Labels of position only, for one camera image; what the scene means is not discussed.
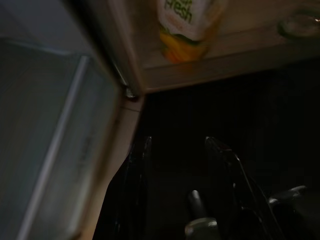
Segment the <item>refrigerator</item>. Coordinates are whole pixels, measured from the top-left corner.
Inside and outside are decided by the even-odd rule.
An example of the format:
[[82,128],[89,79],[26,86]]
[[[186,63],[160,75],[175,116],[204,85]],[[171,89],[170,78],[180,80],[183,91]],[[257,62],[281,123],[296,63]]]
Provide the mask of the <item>refrigerator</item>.
[[320,56],[278,34],[301,2],[229,0],[203,59],[172,64],[155,0],[2,0],[0,239],[77,236],[123,96]]

